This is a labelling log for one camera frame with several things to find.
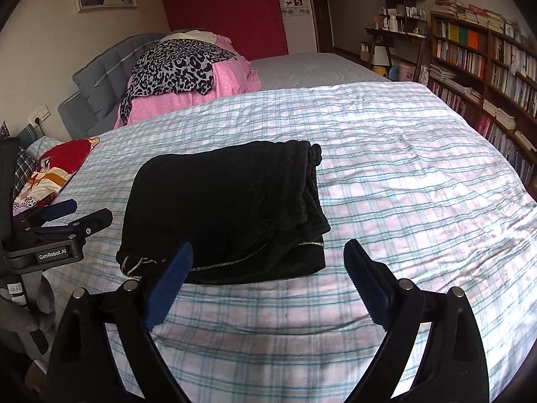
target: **wooden door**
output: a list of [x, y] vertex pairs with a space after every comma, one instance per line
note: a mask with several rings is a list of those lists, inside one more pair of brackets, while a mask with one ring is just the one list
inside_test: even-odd
[[319, 53], [332, 53], [334, 52], [334, 42], [328, 0], [311, 0], [311, 5], [313, 6], [317, 51]]

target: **red mattress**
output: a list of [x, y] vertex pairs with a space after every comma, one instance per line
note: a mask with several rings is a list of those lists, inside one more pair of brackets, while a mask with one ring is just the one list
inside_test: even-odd
[[288, 54], [279, 0], [162, 0], [170, 29], [204, 28], [248, 60]]

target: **wall socket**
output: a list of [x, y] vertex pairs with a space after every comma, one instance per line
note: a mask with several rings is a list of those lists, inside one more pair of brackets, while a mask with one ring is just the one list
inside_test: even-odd
[[28, 117], [28, 121], [33, 127], [37, 127], [36, 118], [39, 118], [40, 122], [43, 122], [48, 117], [50, 117], [50, 110], [48, 110], [46, 104], [42, 104]]

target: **wooden table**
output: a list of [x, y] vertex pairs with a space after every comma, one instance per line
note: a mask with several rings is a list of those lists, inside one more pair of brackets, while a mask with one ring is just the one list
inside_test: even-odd
[[[418, 52], [418, 61], [416, 63], [416, 71], [414, 73], [414, 78], [412, 79], [413, 82], [418, 82], [418, 80], [420, 79], [420, 68], [422, 67], [423, 56], [425, 55], [425, 52], [428, 49], [427, 47], [427, 44], [429, 42], [428, 38], [420, 38], [417, 36], [408, 35], [406, 33], [390, 32], [389, 30], [371, 29], [367, 27], [366, 27], [366, 32], [373, 37], [371, 39], [371, 52], [370, 52], [370, 60], [369, 60], [370, 70], [373, 69], [373, 57], [375, 55], [375, 47], [377, 46], [377, 38], [379, 36], [382, 36], [383, 39], [390, 39], [390, 40], [398, 39], [401, 41], [411, 42], [413, 44], [419, 44], [420, 51]], [[390, 47], [389, 45], [386, 45], [386, 40], [384, 41], [384, 43], [386, 47], [386, 53], [388, 55], [388, 62], [390, 66], [392, 66]]]

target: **metal screw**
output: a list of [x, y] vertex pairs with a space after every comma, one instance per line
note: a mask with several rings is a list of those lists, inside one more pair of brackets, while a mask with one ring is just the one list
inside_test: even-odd
[[135, 290], [136, 288], [138, 288], [138, 282], [136, 280], [128, 280], [123, 284], [124, 290], [131, 291]]
[[455, 297], [464, 297], [465, 295], [465, 292], [462, 290], [462, 288], [459, 288], [458, 286], [454, 286], [453, 288], [451, 288], [451, 291], [453, 292], [453, 295], [455, 295]]
[[414, 286], [411, 280], [409, 279], [401, 279], [399, 280], [399, 286], [403, 288], [404, 290], [410, 290]]
[[84, 297], [84, 294], [86, 293], [85, 289], [84, 288], [76, 288], [73, 292], [72, 292], [72, 295], [74, 298], [82, 298]]

